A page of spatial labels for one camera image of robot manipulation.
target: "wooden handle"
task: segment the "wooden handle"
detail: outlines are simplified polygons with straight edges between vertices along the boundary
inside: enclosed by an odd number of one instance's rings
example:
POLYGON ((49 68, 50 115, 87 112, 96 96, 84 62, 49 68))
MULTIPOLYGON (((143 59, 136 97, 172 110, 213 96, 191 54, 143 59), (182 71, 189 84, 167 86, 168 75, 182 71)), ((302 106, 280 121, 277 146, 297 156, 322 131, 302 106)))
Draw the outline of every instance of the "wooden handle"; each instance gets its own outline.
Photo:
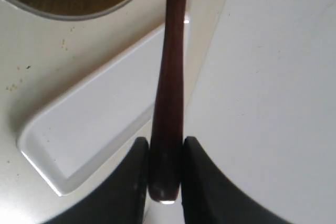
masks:
POLYGON ((183 30, 186 0, 166 0, 161 71, 149 153, 149 194, 175 201, 181 182, 183 145, 183 30))

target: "rim of bowl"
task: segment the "rim of bowl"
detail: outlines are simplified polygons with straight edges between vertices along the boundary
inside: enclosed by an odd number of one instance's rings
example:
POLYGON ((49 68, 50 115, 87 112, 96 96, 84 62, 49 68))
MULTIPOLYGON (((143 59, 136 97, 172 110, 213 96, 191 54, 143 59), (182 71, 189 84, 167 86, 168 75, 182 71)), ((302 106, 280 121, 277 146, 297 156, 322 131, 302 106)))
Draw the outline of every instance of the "rim of bowl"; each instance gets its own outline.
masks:
POLYGON ((34 8, 30 7, 29 5, 26 5, 26 4, 24 4, 24 3, 22 3, 18 0, 4 0, 4 1, 13 5, 15 8, 19 8, 19 9, 25 11, 25 12, 34 14, 34 15, 42 17, 42 18, 48 18, 48 19, 59 20, 59 21, 84 21, 84 20, 99 18, 99 17, 105 16, 107 14, 113 13, 116 10, 118 10, 121 7, 128 4, 129 2, 131 2, 132 0, 121 1, 120 3, 112 6, 111 8, 108 8, 108 9, 103 10, 101 12, 79 15, 79 16, 58 15, 58 14, 52 14, 52 13, 44 12, 42 10, 34 9, 34 8))

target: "wooden spoon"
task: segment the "wooden spoon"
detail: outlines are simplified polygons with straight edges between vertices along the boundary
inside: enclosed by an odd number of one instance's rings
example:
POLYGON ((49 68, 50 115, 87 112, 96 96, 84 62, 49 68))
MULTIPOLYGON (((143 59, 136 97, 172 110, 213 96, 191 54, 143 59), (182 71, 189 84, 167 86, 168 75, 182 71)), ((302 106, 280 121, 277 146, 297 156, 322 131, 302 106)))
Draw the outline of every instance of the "wooden spoon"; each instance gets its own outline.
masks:
POLYGON ((164 44, 149 152, 149 194, 171 204, 181 182, 183 30, 186 0, 166 0, 164 44))

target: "white plastic tray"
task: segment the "white plastic tray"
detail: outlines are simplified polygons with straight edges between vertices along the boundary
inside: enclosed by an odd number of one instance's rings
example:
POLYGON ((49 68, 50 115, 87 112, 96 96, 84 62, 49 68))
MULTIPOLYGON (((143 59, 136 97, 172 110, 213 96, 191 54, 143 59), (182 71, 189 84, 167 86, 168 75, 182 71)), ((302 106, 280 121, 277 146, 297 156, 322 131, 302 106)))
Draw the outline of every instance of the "white plastic tray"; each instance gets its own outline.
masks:
POLYGON ((150 120, 163 36, 164 26, 152 31, 24 127, 19 150, 59 196, 78 188, 150 120))

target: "black rubber piece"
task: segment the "black rubber piece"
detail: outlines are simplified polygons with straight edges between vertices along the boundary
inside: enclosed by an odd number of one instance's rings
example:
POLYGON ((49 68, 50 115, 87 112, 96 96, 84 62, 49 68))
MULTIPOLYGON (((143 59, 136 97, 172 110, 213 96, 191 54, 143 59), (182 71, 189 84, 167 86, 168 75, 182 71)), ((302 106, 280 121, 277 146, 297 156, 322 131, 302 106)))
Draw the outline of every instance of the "black rubber piece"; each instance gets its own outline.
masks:
POLYGON ((47 224, 142 224, 149 145, 138 137, 114 172, 89 196, 47 224))
POLYGON ((194 137, 183 145, 182 205, 186 224, 289 224, 237 188, 194 137))

